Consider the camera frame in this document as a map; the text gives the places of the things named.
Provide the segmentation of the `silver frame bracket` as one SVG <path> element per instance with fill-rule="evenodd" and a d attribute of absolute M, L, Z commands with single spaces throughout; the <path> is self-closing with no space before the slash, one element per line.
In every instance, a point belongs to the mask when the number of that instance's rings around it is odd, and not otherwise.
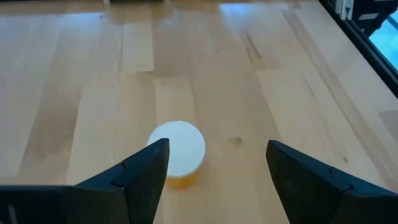
<path fill-rule="evenodd" d="M 352 20 L 354 0 L 336 0 L 335 12 L 342 20 Z"/>

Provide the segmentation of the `orange pill bottle white cap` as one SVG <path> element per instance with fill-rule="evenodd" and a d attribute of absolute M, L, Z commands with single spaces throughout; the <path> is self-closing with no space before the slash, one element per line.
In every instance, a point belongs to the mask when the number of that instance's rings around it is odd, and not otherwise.
<path fill-rule="evenodd" d="M 166 184 L 175 189 L 193 185 L 205 159 L 205 140 L 194 125 L 185 121 L 169 121 L 150 134 L 147 145 L 161 138 L 169 140 L 169 164 Z"/>

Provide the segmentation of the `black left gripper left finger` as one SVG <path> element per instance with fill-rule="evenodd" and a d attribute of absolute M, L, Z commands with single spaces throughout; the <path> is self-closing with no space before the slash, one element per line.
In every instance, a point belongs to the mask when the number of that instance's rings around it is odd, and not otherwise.
<path fill-rule="evenodd" d="M 169 152 L 161 138 L 76 185 L 0 185 L 0 224 L 153 224 Z"/>

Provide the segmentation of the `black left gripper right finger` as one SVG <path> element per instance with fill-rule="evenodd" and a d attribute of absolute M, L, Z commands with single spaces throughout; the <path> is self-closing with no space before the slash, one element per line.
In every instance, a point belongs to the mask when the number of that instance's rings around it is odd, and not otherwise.
<path fill-rule="evenodd" d="M 269 172 L 290 224 L 398 224 L 398 194 L 276 140 Z"/>

